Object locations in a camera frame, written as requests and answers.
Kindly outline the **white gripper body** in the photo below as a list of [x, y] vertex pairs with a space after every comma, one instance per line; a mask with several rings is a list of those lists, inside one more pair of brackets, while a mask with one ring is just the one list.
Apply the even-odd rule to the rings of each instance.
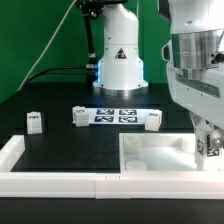
[[224, 130], [224, 64], [203, 70], [200, 80], [184, 78], [173, 65], [172, 46], [162, 48], [171, 98], [190, 112]]

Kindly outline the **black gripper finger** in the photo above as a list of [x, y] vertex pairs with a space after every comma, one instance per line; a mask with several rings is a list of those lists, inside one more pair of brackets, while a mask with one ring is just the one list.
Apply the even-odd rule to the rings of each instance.
[[190, 119], [194, 127], [195, 134], [201, 135], [203, 133], [203, 119], [193, 112], [190, 113]]
[[210, 132], [210, 147], [212, 149], [221, 149], [224, 146], [224, 131], [222, 129], [213, 129]]

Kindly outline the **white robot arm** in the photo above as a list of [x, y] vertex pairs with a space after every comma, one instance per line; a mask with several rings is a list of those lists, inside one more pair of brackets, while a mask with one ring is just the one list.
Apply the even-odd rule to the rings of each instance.
[[[170, 22], [170, 40], [162, 49], [170, 94], [188, 109], [198, 141], [224, 148], [224, 0], [157, 0]], [[138, 52], [138, 19], [123, 5], [107, 1], [104, 55], [94, 88], [127, 94], [147, 86]]]

